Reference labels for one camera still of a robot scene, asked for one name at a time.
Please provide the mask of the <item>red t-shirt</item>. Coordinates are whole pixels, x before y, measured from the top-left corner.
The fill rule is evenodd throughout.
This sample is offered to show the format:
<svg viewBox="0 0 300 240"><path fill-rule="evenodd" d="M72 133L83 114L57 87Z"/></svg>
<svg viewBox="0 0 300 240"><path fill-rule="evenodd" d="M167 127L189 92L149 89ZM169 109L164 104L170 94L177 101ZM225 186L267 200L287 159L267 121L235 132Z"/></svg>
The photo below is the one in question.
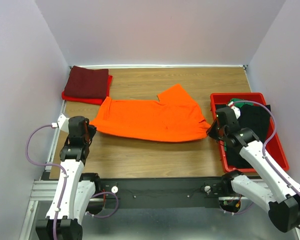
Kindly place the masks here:
<svg viewBox="0 0 300 240"><path fill-rule="evenodd" d="M110 96L110 87L112 81L113 81L113 76L109 75L107 79L106 97ZM104 102L104 99L101 98L78 98L78 97L67 96L65 95L64 91L61 93L61 98L69 102L77 102L77 103L84 103L84 104L91 104L91 105L98 105L98 106L100 106Z"/></svg>

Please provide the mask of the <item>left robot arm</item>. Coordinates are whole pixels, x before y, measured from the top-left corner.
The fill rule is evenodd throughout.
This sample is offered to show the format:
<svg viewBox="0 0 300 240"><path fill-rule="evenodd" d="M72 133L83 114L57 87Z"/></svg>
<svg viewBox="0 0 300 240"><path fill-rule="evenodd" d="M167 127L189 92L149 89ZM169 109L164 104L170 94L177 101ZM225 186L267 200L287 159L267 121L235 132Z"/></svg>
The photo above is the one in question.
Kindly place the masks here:
<svg viewBox="0 0 300 240"><path fill-rule="evenodd" d="M83 173L96 127L88 118L64 114L55 126L68 135L59 154L60 173L53 201L45 218L36 222L35 232L40 240L80 240L89 200L101 191L98 174Z"/></svg>

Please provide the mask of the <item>maroon t-shirt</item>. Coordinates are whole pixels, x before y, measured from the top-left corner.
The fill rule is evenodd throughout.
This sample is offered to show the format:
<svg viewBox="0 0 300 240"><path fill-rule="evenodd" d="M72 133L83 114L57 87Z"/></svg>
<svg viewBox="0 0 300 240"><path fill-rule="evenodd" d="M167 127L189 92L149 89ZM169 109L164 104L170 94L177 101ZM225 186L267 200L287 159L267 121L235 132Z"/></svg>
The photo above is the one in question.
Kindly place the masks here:
<svg viewBox="0 0 300 240"><path fill-rule="evenodd" d="M73 98L105 99L108 77L108 69L94 70L73 66L64 88L64 94Z"/></svg>

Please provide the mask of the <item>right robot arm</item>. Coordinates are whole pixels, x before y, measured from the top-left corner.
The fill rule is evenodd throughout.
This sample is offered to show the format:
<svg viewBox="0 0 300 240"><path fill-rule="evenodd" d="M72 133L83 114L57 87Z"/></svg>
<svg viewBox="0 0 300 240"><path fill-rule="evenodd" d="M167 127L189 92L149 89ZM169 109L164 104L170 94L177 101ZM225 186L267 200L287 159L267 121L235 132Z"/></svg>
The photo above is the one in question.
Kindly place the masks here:
<svg viewBox="0 0 300 240"><path fill-rule="evenodd" d="M286 233L300 228L300 184L293 180L267 152L266 144L250 129L242 128L239 108L233 104L219 108L207 135L222 141L244 158L263 179L267 187L250 180L239 170L221 178L220 191L226 195L240 194L262 208L273 225Z"/></svg>

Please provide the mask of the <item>orange t-shirt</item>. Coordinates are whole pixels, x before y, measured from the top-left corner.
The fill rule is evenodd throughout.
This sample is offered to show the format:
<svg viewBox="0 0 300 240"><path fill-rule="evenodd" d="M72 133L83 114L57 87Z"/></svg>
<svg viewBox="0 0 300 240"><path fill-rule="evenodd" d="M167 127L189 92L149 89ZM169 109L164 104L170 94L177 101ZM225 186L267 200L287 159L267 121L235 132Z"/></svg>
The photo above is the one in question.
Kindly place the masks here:
<svg viewBox="0 0 300 240"><path fill-rule="evenodd" d="M198 103L176 84L157 100L107 97L91 124L98 132L155 142L180 143L207 137L210 124Z"/></svg>

